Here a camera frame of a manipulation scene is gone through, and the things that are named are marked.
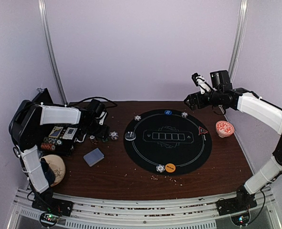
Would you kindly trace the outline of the blue small blind button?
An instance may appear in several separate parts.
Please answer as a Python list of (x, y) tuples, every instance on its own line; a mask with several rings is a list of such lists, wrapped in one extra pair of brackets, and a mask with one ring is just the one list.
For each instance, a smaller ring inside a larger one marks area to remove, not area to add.
[(165, 114), (165, 115), (172, 115), (172, 111), (171, 111), (171, 110), (165, 110), (165, 111), (164, 111), (164, 114)]

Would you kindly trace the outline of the blue cream 10 chip stack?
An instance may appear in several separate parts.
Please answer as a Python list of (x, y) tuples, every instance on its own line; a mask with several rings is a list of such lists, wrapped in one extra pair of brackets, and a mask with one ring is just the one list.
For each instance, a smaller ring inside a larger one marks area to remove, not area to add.
[(117, 140), (119, 138), (119, 135), (116, 131), (112, 131), (109, 133), (109, 137), (111, 140)]

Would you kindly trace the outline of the red triangular all-in marker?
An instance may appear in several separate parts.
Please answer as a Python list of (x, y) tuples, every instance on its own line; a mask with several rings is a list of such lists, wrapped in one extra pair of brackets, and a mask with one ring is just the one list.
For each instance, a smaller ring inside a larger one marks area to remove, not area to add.
[(201, 126), (198, 127), (198, 134), (199, 135), (205, 135), (205, 134), (208, 134), (208, 133), (209, 133), (208, 130), (206, 130), (205, 128), (203, 128)]

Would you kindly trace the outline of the clear acrylic dealer button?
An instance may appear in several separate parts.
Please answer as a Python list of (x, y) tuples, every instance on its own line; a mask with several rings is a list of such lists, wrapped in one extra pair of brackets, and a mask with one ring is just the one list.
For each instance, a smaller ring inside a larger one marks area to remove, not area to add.
[(128, 131), (125, 133), (125, 140), (127, 141), (133, 141), (136, 139), (136, 133), (133, 131)]

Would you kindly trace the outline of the yellow big blind button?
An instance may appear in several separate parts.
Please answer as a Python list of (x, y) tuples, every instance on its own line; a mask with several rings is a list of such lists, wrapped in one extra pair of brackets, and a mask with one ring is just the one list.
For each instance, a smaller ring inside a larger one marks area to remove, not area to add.
[(172, 163), (168, 163), (165, 165), (165, 171), (168, 173), (174, 173), (176, 170), (176, 166)]

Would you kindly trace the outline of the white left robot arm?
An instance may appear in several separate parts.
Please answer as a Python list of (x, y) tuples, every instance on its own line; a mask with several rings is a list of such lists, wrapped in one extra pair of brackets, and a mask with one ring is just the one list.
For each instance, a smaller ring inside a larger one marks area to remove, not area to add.
[(96, 99), (92, 99), (87, 107), (47, 105), (30, 100), (21, 102), (9, 125), (9, 133), (35, 192), (41, 194), (50, 187), (39, 159), (38, 144), (44, 138), (42, 127), (75, 125), (88, 135), (105, 139), (109, 131), (104, 124), (107, 115), (105, 104)]

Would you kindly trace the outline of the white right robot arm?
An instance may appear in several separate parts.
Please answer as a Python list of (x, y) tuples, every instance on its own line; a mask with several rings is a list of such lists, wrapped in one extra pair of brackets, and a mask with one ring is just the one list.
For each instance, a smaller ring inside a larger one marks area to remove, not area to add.
[(232, 109), (229, 120), (238, 128), (236, 136), (244, 153), (258, 169), (233, 199), (233, 207), (241, 211), (251, 203), (251, 194), (282, 174), (282, 108), (254, 91), (233, 88), (226, 70), (211, 72), (209, 78), (211, 83), (198, 73), (192, 74), (199, 92), (189, 94), (184, 103), (192, 110), (207, 106)]

